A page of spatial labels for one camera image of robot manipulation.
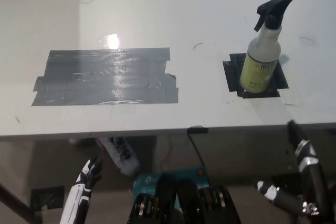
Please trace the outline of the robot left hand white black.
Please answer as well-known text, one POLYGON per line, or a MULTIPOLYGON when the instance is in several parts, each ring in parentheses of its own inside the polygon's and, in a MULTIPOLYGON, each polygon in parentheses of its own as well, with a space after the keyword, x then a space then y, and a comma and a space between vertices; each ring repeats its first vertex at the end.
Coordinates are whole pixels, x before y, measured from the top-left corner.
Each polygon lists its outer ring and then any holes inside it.
POLYGON ((60 224, 85 223, 92 189, 101 179, 102 161, 97 157, 87 160, 81 169, 75 184, 71 187, 63 208, 60 224))

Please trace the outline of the robot right hand white black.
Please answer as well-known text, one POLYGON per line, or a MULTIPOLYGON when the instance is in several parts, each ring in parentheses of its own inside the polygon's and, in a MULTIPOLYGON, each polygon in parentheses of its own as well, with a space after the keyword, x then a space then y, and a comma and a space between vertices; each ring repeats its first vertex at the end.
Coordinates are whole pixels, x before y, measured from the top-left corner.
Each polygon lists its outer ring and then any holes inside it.
POLYGON ((256 183, 257 190, 271 204, 292 216, 307 217, 311 223, 335 223, 327 179, 312 142, 294 120, 287 123, 287 132, 301 176, 302 198, 262 180, 256 183))

